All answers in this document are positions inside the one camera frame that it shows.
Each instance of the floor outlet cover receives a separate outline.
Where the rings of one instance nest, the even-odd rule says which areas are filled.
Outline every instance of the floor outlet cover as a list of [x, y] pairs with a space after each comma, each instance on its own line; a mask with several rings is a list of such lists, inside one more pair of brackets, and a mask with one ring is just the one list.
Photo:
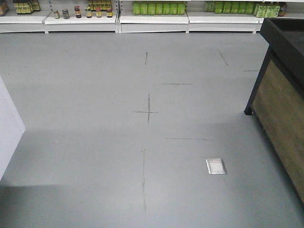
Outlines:
[[207, 158], [206, 164], [211, 175], [227, 174], [224, 161], [221, 158]]

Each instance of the white shelf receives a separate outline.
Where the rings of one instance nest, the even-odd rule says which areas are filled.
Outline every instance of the white shelf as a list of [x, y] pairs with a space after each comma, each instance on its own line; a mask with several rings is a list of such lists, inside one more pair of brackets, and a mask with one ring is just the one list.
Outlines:
[[116, 12], [113, 12], [112, 18], [106, 17], [106, 12], [102, 12], [102, 17], [97, 18], [95, 12], [92, 12], [92, 18], [87, 18], [82, 15], [81, 18], [76, 18], [76, 16], [71, 16], [70, 19], [64, 19], [61, 15], [59, 19], [55, 19], [53, 14], [45, 20], [45, 25], [71, 25], [71, 24], [107, 24], [115, 23]]
[[14, 9], [11, 9], [4, 17], [0, 17], [0, 24], [43, 24], [50, 13], [50, 11], [40, 11], [18, 15]]
[[131, 11], [123, 10], [119, 22], [121, 24], [188, 24], [189, 19], [185, 15], [133, 15]]
[[190, 23], [260, 23], [263, 18], [248, 14], [216, 14], [214, 12], [187, 12]]

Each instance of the gray floor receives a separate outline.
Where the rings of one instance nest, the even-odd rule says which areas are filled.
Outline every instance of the gray floor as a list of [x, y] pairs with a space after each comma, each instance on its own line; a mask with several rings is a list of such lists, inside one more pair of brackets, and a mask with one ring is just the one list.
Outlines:
[[[243, 114], [267, 49], [259, 34], [0, 40], [0, 75], [26, 126], [0, 182], [0, 227], [304, 227]], [[214, 157], [227, 175], [208, 175]]]

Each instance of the jar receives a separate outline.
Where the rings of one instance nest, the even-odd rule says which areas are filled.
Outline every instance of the jar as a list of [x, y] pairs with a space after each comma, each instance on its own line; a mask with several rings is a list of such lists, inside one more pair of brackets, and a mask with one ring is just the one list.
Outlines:
[[62, 15], [63, 15], [63, 18], [64, 18], [64, 19], [69, 19], [69, 18], [70, 18], [70, 15], [69, 15], [67, 9], [63, 9], [63, 10], [62, 10]]
[[106, 17], [111, 18], [113, 16], [112, 8], [106, 9]]
[[86, 7], [85, 8], [86, 12], [86, 17], [91, 18], [92, 17], [92, 12], [91, 12], [91, 7]]
[[60, 18], [60, 14], [59, 14], [58, 10], [54, 10], [54, 17], [55, 17], [55, 19]]
[[101, 18], [101, 10], [99, 7], [96, 8], [96, 17]]
[[80, 6], [75, 6], [74, 9], [75, 9], [76, 18], [81, 18]]

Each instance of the drawn line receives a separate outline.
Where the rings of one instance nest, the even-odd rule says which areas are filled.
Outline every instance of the drawn line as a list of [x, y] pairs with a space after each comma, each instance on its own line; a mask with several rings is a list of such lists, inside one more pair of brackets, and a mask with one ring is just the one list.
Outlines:
[[145, 62], [145, 66], [147, 65], [147, 62], [148, 62], [148, 52], [146, 52], [146, 62]]
[[175, 139], [175, 140], [201, 140], [201, 141], [214, 141], [213, 139], [192, 139], [192, 138], [166, 138], [166, 139]]
[[184, 86], [184, 85], [191, 85], [191, 84], [180, 84], [180, 83], [162, 83], [162, 85], [175, 85], [175, 86]]
[[218, 52], [219, 52], [220, 56], [222, 57], [222, 59], [224, 60], [225, 64], [227, 66], [229, 66], [228, 63], [227, 63], [227, 61], [226, 61], [226, 59], [224, 58], [223, 54], [220, 52], [220, 50], [218, 50]]
[[159, 112], [144, 112], [144, 111], [133, 111], [134, 113], [159, 113]]
[[144, 213], [147, 212], [147, 202], [146, 202], [146, 196], [144, 194], [144, 155], [145, 155], [146, 149], [143, 150], [143, 166], [142, 166], [142, 193], [143, 193], [143, 206], [144, 206]]
[[148, 94], [148, 122], [150, 121], [150, 94]]

